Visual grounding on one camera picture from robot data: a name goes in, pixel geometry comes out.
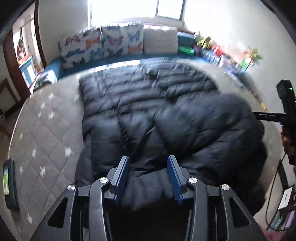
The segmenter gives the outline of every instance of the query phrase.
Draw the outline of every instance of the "black cable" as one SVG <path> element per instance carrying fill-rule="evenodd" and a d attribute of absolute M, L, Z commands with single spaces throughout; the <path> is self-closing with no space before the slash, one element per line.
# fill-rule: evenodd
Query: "black cable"
<path fill-rule="evenodd" d="M 276 175 L 277 175 L 277 173 L 279 172 L 279 167 L 280 167 L 281 163 L 283 162 L 285 156 L 286 156 L 286 154 L 285 154 L 285 155 L 283 156 L 283 158 L 279 161 L 279 164 L 278 164 L 278 166 L 277 166 L 276 173 L 275 173 L 275 176 L 274 176 L 274 180 L 273 180 L 272 185 L 271 185 L 271 190 L 270 190 L 269 199 L 268 199 L 267 208 L 266 208 L 266 213 L 265 213 L 265 222 L 266 222 L 267 226 L 268 226 L 270 229 L 272 229 L 273 231 L 275 231 L 275 232 L 280 232 L 280 231 L 286 231 L 286 230 L 288 230 L 288 228 L 283 229 L 283 230 L 274 229 L 273 227 L 271 227 L 271 224 L 268 223 L 268 221 L 267 221 L 267 211 L 268 211 L 268 207 L 269 207 L 269 203 L 270 203 L 270 199 L 271 199 L 272 189 L 273 189 L 273 187 L 274 187 L 274 183 L 275 183 L 275 180 L 276 180 Z"/>

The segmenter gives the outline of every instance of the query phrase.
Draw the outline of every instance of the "blue gripper pad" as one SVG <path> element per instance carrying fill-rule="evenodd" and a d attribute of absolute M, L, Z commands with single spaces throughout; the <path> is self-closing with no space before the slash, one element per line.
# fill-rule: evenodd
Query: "blue gripper pad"
<path fill-rule="evenodd" d="M 175 198 L 178 203 L 181 204 L 184 200 L 183 194 L 187 191 L 187 183 L 180 166 L 173 155 L 168 157 L 168 175 Z"/>
<path fill-rule="evenodd" d="M 110 193 L 114 194 L 113 200 L 121 200 L 129 171 L 129 157 L 122 156 L 116 172 L 110 182 Z"/>

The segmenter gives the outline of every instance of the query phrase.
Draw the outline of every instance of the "metal screw cap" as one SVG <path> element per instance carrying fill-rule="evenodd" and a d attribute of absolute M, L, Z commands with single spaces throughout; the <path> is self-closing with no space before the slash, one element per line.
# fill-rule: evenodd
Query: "metal screw cap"
<path fill-rule="evenodd" d="M 195 177 L 189 178 L 190 183 L 197 183 L 197 179 Z"/>
<path fill-rule="evenodd" d="M 69 186 L 67 186 L 67 189 L 68 189 L 69 191 L 73 191 L 75 188 L 76 188 L 76 187 L 75 187 L 74 184 L 70 184 Z"/>
<path fill-rule="evenodd" d="M 108 178 L 106 178 L 106 177 L 101 177 L 101 178 L 100 178 L 100 182 L 101 182 L 101 183 L 106 183 L 106 182 L 108 182 Z"/>
<path fill-rule="evenodd" d="M 230 187 L 227 184 L 223 184 L 221 187 L 223 190 L 226 190 L 226 191 L 230 189 Z"/>

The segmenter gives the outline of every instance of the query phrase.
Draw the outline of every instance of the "window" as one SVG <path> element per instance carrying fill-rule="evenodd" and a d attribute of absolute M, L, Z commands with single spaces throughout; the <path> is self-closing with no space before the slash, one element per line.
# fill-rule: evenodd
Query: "window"
<path fill-rule="evenodd" d="M 182 20 L 181 12 L 184 0 L 159 0 L 157 16 Z"/>
<path fill-rule="evenodd" d="M 17 31 L 16 33 L 14 33 L 12 36 L 12 39 L 13 39 L 13 46 L 15 48 L 15 56 L 17 56 L 17 45 L 18 45 L 18 41 L 21 39 L 20 31 Z"/>
<path fill-rule="evenodd" d="M 120 18 L 168 17 L 183 19 L 185 0 L 91 0 L 92 25 L 115 22 Z"/>

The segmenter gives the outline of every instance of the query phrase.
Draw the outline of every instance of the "green bowl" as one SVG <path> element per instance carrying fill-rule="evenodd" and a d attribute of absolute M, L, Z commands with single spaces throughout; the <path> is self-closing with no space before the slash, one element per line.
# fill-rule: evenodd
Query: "green bowl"
<path fill-rule="evenodd" d="M 186 47 L 186 46 L 180 46 L 179 51 L 185 55 L 193 55 L 194 54 L 194 49 L 190 48 L 190 47 Z"/>

